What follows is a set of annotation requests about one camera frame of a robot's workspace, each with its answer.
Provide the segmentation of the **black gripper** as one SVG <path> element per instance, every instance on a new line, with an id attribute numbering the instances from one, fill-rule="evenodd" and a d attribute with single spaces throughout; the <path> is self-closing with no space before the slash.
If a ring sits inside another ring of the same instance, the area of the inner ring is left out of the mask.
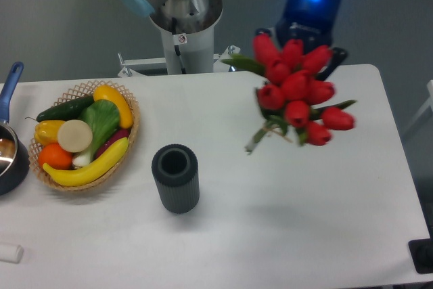
<path id="1" fill-rule="evenodd" d="M 287 0 L 280 21 L 275 25 L 275 34 L 280 46 L 292 39 L 303 42 L 303 51 L 309 53 L 322 45 L 333 43 L 332 30 L 341 0 Z M 258 28 L 254 40 L 271 39 L 268 28 Z M 317 80 L 327 80 L 334 70 L 348 57 L 341 47 L 332 48 L 332 57 Z"/>

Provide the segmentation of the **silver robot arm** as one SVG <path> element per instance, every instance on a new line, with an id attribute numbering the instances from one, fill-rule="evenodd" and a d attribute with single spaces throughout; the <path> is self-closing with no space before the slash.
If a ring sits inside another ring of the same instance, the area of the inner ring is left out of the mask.
<path id="1" fill-rule="evenodd" d="M 222 0 L 121 0 L 135 15 L 150 18 L 159 29 L 168 74 L 230 71 L 214 54 L 214 27 L 223 13 Z M 279 22 L 267 29 L 282 48 L 300 39 L 310 52 L 333 43 L 332 30 L 341 0 L 286 0 Z"/>

